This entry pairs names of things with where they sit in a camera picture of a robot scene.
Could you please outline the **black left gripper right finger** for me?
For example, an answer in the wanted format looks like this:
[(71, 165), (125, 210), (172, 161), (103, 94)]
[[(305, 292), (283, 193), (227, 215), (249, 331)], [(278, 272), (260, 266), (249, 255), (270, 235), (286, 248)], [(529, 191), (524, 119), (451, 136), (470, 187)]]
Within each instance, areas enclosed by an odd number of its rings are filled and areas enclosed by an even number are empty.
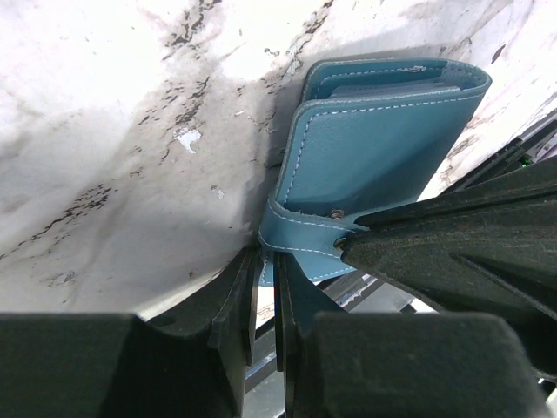
[(289, 417), (548, 417), (516, 333), (477, 313), (349, 313), (274, 260)]

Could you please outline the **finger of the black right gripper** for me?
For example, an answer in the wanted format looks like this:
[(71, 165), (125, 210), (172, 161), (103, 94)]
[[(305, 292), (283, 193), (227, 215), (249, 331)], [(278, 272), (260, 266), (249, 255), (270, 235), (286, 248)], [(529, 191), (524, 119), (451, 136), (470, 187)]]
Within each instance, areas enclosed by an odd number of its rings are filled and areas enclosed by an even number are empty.
[(556, 160), (549, 158), (465, 190), (356, 219), (373, 233), (428, 222), (472, 222), (497, 212), (556, 199)]
[(439, 311), (504, 319), (538, 374), (556, 377), (556, 211), (508, 209), (472, 222), (362, 233), (342, 260)]

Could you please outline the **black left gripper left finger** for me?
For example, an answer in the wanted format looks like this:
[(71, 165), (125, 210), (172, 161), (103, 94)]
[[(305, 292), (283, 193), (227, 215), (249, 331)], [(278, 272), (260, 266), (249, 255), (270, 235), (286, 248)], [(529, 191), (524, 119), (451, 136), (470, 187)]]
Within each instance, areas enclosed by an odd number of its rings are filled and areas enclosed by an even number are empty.
[(252, 363), (258, 252), (151, 320), (5, 313), (4, 417), (238, 417)]

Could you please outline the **blue leather card holder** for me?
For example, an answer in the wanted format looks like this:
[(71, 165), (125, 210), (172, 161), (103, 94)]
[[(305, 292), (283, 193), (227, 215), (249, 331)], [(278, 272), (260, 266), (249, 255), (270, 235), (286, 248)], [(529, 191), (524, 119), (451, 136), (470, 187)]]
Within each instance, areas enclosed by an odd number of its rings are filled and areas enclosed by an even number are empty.
[(313, 282), (351, 272), (335, 242), (361, 232), (360, 216), (418, 200), (491, 83), (444, 58), (315, 63), (258, 229), (260, 285), (272, 285), (276, 253)]

